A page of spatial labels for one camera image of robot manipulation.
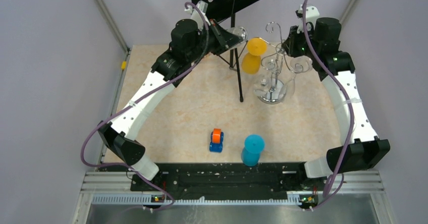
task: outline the cable tie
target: cable tie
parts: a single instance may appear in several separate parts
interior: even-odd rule
[[[352,103],[352,104],[353,103],[362,103],[362,99],[352,98],[350,100],[342,101],[334,107],[334,110],[337,110],[339,107],[342,107],[343,105],[346,105],[349,103]]]

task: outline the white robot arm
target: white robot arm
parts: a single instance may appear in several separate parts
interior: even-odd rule
[[[205,2],[197,4],[203,18],[196,16],[196,10],[187,9],[192,14],[191,19],[177,22],[171,32],[169,48],[157,58],[146,80],[125,106],[129,110],[98,130],[104,144],[148,180],[153,179],[159,168],[145,154],[144,146],[135,141],[146,119],[160,101],[180,84],[182,78],[177,80],[178,76],[185,75],[196,66],[192,65],[193,62],[197,64],[208,53],[220,55],[245,40],[242,34],[230,33],[215,20],[208,20],[204,14],[206,6]],[[207,30],[202,30],[203,20],[207,23]],[[142,96],[169,81],[173,83],[138,102]]]

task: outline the wire hook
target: wire hook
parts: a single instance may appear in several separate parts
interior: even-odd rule
[[[266,30],[268,33],[272,33],[272,32],[274,31],[274,26],[273,26],[272,24],[277,25],[277,26],[278,26],[278,28],[280,29],[280,39],[281,39],[281,42],[283,42],[283,41],[282,41],[282,31],[281,31],[281,26],[280,26],[280,24],[278,24],[278,23],[277,23],[277,22],[275,22],[275,21],[269,22],[269,23],[266,25],[265,30]]]

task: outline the orange wheel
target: orange wheel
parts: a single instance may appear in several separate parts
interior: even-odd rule
[[[222,130],[221,129],[214,129],[212,131],[212,143],[220,143],[220,138],[222,136]]]

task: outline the metal floor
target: metal floor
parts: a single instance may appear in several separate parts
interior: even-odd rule
[[[337,195],[314,212],[294,211],[296,206],[173,206],[154,212],[129,205],[92,205],[87,224],[236,224],[236,223],[379,223],[369,194]]]

